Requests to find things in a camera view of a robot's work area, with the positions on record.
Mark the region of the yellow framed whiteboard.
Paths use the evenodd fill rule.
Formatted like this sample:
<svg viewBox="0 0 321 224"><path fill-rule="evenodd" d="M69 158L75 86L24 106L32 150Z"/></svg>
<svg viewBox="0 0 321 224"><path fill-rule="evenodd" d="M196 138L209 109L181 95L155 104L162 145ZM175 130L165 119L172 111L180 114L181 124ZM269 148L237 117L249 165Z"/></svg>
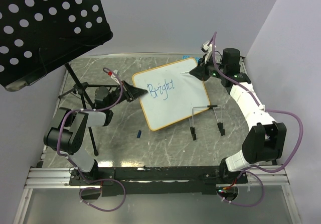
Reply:
<svg viewBox="0 0 321 224"><path fill-rule="evenodd" d="M150 130L157 131L187 119L194 106L210 105L204 83L189 74L181 74L196 66L196 60L188 58L133 75L133 85L148 91L139 101Z"/></svg>

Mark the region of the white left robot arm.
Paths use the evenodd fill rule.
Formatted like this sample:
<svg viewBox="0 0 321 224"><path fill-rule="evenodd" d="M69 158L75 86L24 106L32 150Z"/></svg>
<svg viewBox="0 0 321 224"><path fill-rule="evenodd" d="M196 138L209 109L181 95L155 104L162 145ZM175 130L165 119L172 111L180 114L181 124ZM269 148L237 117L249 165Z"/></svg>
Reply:
<svg viewBox="0 0 321 224"><path fill-rule="evenodd" d="M102 85L95 91L93 109L58 108L44 135L44 144L65 157L86 184L95 184L99 179L98 163L82 146L85 131L109 125L113 117L112 107L123 101L132 102L147 93L146 89L134 87L126 81L121 85Z"/></svg>

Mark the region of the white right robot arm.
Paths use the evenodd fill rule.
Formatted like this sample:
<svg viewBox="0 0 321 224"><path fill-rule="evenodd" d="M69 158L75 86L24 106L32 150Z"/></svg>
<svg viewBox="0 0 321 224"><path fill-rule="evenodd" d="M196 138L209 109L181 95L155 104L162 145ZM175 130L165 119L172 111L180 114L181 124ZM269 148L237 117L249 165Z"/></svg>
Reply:
<svg viewBox="0 0 321 224"><path fill-rule="evenodd" d="M252 164L279 159L287 129L285 124L277 123L257 99L250 78L240 70L241 57L238 49L224 49L219 63L214 63L215 54L209 46L203 46L202 51L204 56L189 71L189 75L201 81L207 81L210 77L220 79L241 109L249 128L241 150L220 163L219 177L223 182L230 183L237 173Z"/></svg>

